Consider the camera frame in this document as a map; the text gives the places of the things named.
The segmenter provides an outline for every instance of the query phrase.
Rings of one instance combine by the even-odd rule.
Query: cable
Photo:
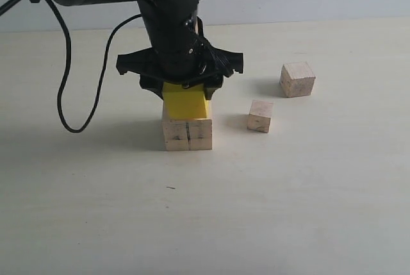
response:
[[[5,2],[5,4],[0,7],[0,16],[5,14],[8,10],[13,8],[16,4],[18,4],[21,1],[22,0],[9,0]]]
[[[107,69],[107,63],[108,63],[108,53],[110,52],[110,46],[112,43],[112,40],[117,33],[118,30],[120,30],[122,27],[124,27],[126,24],[130,23],[133,20],[139,19],[141,17],[140,14],[134,15],[133,17],[130,17],[129,19],[125,20],[124,22],[120,23],[114,30],[112,31],[110,37],[108,38],[107,45],[105,48],[105,53],[104,53],[104,62],[102,63],[102,71],[101,75],[98,81],[98,87],[97,87],[97,93],[95,95],[95,101],[94,105],[91,109],[90,115],[88,116],[87,120],[85,121],[84,125],[80,127],[79,129],[73,129],[71,128],[68,124],[67,121],[65,120],[64,113],[63,113],[63,108],[62,108],[62,97],[63,93],[65,90],[65,86],[67,84],[67,79],[69,78],[70,70],[71,70],[71,36],[70,36],[70,31],[64,22],[64,19],[61,15],[61,13],[58,11],[56,5],[52,0],[45,0],[46,3],[49,5],[51,11],[53,11],[55,17],[57,18],[57,21],[60,23],[60,26],[63,30],[64,37],[65,37],[65,49],[66,49],[66,54],[65,54],[65,70],[64,70],[64,75],[63,79],[61,81],[61,85],[58,89],[57,93],[57,110],[58,110],[58,116],[60,117],[61,123],[63,124],[64,128],[74,134],[78,134],[83,132],[87,126],[90,124],[92,117],[94,116],[94,113],[98,107],[98,102],[101,94],[101,87],[103,85],[103,80],[104,80],[104,75]]]

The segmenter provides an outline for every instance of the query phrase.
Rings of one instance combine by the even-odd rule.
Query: white table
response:
[[[0,274],[410,274],[410,19],[206,32],[245,74],[215,94],[214,150],[187,153],[163,151],[160,99],[115,70],[144,29],[114,41],[82,135],[56,113],[61,32],[0,34]],[[72,34],[73,125],[108,34]],[[285,99],[297,61],[315,90]],[[245,129],[252,99],[275,102],[269,135]]]

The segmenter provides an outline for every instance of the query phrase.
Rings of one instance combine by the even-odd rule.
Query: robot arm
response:
[[[152,47],[119,56],[120,74],[140,75],[140,85],[162,97],[164,82],[190,88],[204,85],[206,99],[224,77],[243,72],[243,55],[214,48],[197,17],[200,0],[55,0],[64,6],[137,1]]]

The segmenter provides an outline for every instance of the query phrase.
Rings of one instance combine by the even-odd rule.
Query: small wooden cube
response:
[[[253,101],[248,117],[248,129],[269,133],[274,104],[264,101]]]
[[[211,109],[203,119],[170,119],[165,105],[162,111],[162,128],[167,151],[212,150]]]
[[[282,68],[281,86],[286,97],[310,96],[316,76],[307,62],[286,63]]]

